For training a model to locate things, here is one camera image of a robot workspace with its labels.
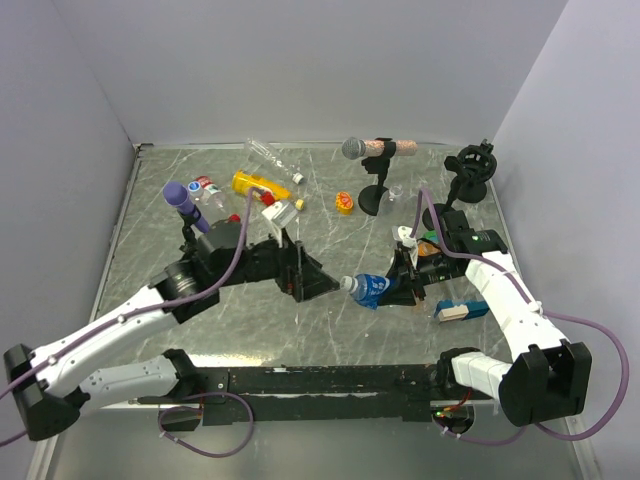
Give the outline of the orange bottle red cap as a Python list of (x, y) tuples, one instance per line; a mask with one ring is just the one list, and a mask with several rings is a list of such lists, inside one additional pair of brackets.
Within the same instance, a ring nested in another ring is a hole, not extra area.
[(441, 249), (437, 244), (425, 240), (419, 240), (417, 243), (417, 247), (419, 257), (429, 257), (441, 252)]

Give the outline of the blue label clear bottle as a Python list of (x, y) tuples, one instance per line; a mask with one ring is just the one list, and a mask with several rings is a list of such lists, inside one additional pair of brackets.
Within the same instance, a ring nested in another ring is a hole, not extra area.
[(358, 274), (343, 276), (340, 289), (345, 291), (358, 305), (376, 310), (382, 295), (390, 289), (393, 281), (384, 276)]

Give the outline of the clear bottle green-print white cap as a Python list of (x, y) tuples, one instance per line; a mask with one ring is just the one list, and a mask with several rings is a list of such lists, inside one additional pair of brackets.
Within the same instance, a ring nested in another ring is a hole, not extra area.
[(401, 185), (395, 185), (388, 189), (388, 201), (390, 203), (399, 204), (403, 199), (403, 188)]

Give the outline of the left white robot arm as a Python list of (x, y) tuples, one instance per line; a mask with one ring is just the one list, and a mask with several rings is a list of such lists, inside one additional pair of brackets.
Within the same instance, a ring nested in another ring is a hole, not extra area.
[(223, 287), (272, 280), (296, 302), (338, 290), (338, 281), (285, 230), (257, 244), (247, 244), (246, 230), (218, 222), (205, 234), (187, 235), (182, 258), (119, 307), (48, 345), (7, 350), (8, 392), (26, 436), (48, 439), (82, 414), (114, 403), (140, 397), (184, 402), (202, 392), (204, 382), (182, 350), (138, 364), (104, 365), (128, 345), (218, 304)]

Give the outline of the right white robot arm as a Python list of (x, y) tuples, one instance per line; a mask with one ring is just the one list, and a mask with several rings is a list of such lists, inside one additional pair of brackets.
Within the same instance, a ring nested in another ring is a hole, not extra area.
[(549, 320), (515, 269), (506, 243), (494, 230), (476, 231), (461, 211), (440, 219), (437, 252), (421, 256), (407, 226), (394, 226), (390, 287), (382, 306), (412, 306), (425, 288), (465, 277), (487, 303), (510, 350), (503, 362), (472, 347), (441, 354), (435, 383), (458, 398), (469, 388), (499, 402), (507, 419), (521, 427), (579, 414), (584, 409), (592, 356)]

